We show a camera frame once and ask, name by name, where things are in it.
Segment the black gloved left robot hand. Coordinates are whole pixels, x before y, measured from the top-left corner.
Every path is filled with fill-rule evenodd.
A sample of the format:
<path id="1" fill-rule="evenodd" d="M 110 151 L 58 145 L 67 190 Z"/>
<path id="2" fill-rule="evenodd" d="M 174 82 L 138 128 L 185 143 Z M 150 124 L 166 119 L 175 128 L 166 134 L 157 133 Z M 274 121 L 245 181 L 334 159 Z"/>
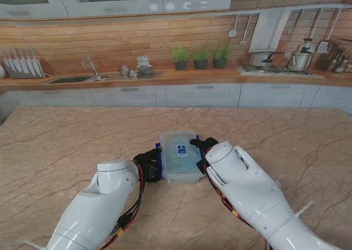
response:
<path id="1" fill-rule="evenodd" d="M 133 158 L 136 164 L 141 166 L 149 164 L 157 164 L 157 159 L 161 154 L 162 149 L 160 147 L 149 150 L 145 153 L 140 153 Z"/>

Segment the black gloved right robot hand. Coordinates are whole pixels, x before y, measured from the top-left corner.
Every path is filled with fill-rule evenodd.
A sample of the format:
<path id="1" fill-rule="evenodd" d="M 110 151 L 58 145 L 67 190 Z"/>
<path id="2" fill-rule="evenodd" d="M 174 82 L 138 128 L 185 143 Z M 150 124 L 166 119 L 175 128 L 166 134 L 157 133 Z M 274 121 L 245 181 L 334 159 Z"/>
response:
<path id="1" fill-rule="evenodd" d="M 205 140 L 193 138 L 189 141 L 189 143 L 197 147 L 200 150 L 201 154 L 204 155 L 207 153 L 208 150 L 210 150 L 214 145 L 218 144 L 219 142 L 215 138 L 209 137 Z"/>

